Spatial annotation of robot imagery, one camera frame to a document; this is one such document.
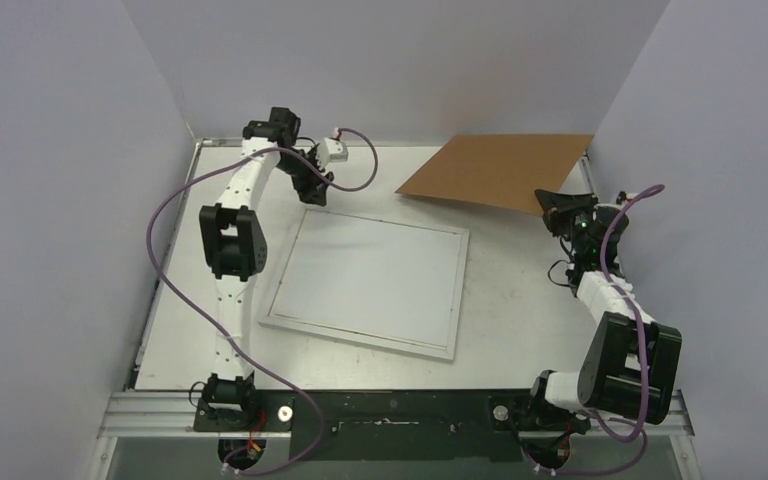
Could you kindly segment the white brown backing board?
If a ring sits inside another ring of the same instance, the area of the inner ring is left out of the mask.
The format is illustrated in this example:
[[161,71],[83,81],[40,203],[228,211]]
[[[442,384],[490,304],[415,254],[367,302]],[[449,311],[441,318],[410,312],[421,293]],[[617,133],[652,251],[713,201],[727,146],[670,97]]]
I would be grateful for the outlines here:
[[591,134],[459,134],[396,192],[539,215],[537,189],[558,191]]

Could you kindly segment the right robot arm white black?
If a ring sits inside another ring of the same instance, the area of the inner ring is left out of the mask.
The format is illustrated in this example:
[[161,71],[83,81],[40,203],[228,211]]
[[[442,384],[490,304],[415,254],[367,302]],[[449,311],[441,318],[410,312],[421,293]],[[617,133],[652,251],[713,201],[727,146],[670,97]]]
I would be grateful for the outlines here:
[[596,329],[579,370],[546,370],[535,380],[525,402],[535,427],[548,429],[577,415],[604,420],[615,414],[639,431],[666,419],[682,335],[645,312],[618,262],[629,210],[663,189],[620,192],[612,202],[594,194],[536,190],[544,225],[566,254],[562,285],[583,304]]

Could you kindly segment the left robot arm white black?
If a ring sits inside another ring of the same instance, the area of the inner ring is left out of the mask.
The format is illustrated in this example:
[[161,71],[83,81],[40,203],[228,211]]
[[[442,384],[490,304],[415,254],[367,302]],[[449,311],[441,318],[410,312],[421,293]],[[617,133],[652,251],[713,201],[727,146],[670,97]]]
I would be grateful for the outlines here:
[[289,176],[299,200],[327,203],[328,181],[315,150],[295,144],[300,118],[286,107],[274,107],[266,120],[252,120],[243,129],[245,165],[235,169],[226,190],[198,215],[205,260],[216,280],[220,363],[236,364],[233,376],[213,373],[200,400],[207,415],[222,419],[237,431],[248,430],[268,417],[254,381],[254,369],[238,352],[250,344],[253,286],[267,263],[268,246],[256,207],[271,173]]

